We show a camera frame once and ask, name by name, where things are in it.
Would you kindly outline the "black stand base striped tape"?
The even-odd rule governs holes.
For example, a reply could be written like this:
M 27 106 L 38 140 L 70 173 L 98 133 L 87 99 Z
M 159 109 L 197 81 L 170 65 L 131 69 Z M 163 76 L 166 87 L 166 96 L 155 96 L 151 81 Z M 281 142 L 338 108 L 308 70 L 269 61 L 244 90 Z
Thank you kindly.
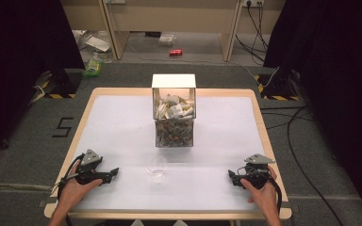
M 278 76 L 277 71 L 255 75 L 260 97 L 266 100 L 298 101 L 299 96 L 287 76 Z
M 43 73 L 32 86 L 35 93 L 27 105 L 31 106 L 43 98 L 74 98 L 82 80 L 82 72 L 80 70 L 67 69 L 65 75 L 67 76 L 67 82 L 60 83 L 50 72 Z

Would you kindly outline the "pile of dark packets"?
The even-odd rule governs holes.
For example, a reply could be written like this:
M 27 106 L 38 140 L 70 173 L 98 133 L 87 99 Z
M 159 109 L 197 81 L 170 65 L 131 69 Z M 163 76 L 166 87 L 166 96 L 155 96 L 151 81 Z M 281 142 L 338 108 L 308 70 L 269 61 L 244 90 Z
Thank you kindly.
M 156 120 L 155 124 L 158 148 L 193 146 L 194 120 Z

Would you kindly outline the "clear plastic bag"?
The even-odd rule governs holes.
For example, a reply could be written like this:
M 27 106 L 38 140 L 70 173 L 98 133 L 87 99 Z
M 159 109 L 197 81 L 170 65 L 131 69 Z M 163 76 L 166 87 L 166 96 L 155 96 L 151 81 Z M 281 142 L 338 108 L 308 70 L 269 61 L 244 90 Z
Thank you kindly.
M 175 44 L 176 36 L 173 34 L 162 34 L 158 39 L 158 45 L 162 47 L 172 47 Z

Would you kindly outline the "white wall socket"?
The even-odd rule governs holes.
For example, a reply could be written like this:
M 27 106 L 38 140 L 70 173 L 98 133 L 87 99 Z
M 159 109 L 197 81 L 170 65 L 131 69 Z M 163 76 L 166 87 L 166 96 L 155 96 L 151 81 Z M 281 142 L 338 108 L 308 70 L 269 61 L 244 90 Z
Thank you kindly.
M 244 8 L 261 8 L 264 6 L 264 0 L 242 0 Z

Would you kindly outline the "crumpled white paper heap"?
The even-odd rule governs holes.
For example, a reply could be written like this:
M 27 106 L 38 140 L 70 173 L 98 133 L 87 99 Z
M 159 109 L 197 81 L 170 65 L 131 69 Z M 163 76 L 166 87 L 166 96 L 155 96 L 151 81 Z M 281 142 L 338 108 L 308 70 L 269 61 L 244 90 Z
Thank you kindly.
M 97 60 L 111 63 L 114 60 L 106 31 L 74 30 L 74 39 L 84 62 Z

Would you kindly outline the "green bag on floor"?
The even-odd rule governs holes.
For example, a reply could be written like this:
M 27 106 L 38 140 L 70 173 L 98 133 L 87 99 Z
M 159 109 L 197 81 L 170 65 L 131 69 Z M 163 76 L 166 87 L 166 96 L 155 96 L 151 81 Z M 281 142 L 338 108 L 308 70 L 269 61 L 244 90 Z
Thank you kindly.
M 96 77 L 101 74 L 101 70 L 102 61 L 96 54 L 94 54 L 93 57 L 86 64 L 85 70 L 82 72 L 82 75 L 86 77 Z

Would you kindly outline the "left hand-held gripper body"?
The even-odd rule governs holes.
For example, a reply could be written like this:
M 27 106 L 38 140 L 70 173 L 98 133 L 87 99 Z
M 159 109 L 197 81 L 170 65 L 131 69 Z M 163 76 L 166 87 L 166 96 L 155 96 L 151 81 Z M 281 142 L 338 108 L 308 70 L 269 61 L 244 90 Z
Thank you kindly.
M 103 161 L 103 157 L 97 154 L 95 151 L 88 149 L 82 154 L 80 163 L 76 167 L 75 180 L 81 184 L 86 185 L 90 182 L 101 179 L 103 182 L 104 178 L 111 177 L 109 172 L 98 172 L 96 168 Z

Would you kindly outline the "clear glass cup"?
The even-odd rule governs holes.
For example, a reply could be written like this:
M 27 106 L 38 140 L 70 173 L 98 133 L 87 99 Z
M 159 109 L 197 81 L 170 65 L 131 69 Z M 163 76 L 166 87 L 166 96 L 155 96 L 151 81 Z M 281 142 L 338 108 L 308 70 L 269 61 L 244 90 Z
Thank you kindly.
M 146 171 L 155 183 L 162 183 L 165 180 L 167 159 L 162 155 L 156 155 L 148 159 Z

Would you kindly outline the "person's left hand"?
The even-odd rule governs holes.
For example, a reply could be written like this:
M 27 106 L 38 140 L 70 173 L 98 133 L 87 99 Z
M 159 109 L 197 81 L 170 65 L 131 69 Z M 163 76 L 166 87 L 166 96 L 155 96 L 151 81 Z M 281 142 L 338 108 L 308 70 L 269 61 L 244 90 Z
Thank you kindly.
M 97 179 L 88 184 L 81 185 L 75 179 L 70 179 L 61 192 L 58 205 L 52 218 L 65 218 L 73 207 L 78 205 L 90 191 L 102 183 L 103 181 L 101 179 Z

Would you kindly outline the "clear two-tier box white lid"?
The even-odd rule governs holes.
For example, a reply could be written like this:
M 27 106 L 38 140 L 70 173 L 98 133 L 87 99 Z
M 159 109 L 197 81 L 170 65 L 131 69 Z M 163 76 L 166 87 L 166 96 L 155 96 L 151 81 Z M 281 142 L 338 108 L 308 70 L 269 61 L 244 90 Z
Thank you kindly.
M 173 119 L 173 120 L 195 120 L 196 119 L 196 81 L 193 73 L 171 73 L 154 74 L 152 78 L 153 94 L 153 119 L 155 102 L 168 94 L 178 95 L 195 106 L 194 119 Z

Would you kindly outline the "light wooden desk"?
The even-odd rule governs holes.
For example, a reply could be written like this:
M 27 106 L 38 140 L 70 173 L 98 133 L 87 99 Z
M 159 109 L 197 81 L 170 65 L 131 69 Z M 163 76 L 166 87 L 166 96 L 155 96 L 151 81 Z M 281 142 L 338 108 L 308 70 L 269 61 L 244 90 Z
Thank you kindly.
M 244 8 L 242 0 L 59 0 L 73 30 L 104 30 L 112 54 L 123 57 L 134 31 L 215 33 L 222 58 L 231 59 L 237 34 L 270 35 L 286 0 Z

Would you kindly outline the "person's right hand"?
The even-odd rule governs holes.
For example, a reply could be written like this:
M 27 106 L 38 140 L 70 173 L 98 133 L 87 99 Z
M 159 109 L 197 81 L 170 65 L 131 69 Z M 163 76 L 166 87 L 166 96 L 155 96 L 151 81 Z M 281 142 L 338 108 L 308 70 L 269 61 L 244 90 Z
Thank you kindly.
M 241 179 L 240 182 L 250 193 L 250 197 L 247 200 L 248 203 L 254 203 L 267 220 L 279 219 L 276 199 L 277 192 L 270 182 L 267 182 L 260 189 L 255 188 L 246 179 Z

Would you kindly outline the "black curtain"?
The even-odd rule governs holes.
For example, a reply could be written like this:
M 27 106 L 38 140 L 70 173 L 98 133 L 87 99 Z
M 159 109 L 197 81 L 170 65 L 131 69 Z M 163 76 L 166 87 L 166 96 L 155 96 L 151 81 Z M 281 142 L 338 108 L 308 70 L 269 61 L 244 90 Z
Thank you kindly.
M 0 141 L 39 75 L 49 71 L 65 83 L 66 69 L 83 67 L 60 0 L 0 0 Z
M 265 58 L 295 70 L 362 199 L 362 0 L 285 0 Z

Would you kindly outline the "white table mat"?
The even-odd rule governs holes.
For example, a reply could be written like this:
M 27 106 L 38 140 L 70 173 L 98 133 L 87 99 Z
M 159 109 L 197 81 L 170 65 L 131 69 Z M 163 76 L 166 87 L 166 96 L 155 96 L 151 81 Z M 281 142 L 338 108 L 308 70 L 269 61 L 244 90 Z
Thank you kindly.
M 224 211 L 255 210 L 247 190 L 233 186 L 228 170 L 264 148 L 248 97 L 200 97 L 193 146 L 158 148 L 150 96 L 98 97 L 75 151 L 94 150 L 103 157 L 98 169 L 119 168 L 108 185 L 91 191 L 80 210 Z M 165 180 L 152 181 L 149 158 L 167 159 Z

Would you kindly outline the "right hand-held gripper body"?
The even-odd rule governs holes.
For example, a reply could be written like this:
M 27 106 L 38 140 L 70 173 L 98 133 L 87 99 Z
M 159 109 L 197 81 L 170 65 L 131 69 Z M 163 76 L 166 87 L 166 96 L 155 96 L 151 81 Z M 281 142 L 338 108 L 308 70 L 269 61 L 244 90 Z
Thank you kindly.
M 262 188 L 271 178 L 268 165 L 274 163 L 274 160 L 256 153 L 246 157 L 244 161 L 245 166 L 240 168 L 236 175 L 238 175 L 240 180 L 248 180 L 255 188 Z

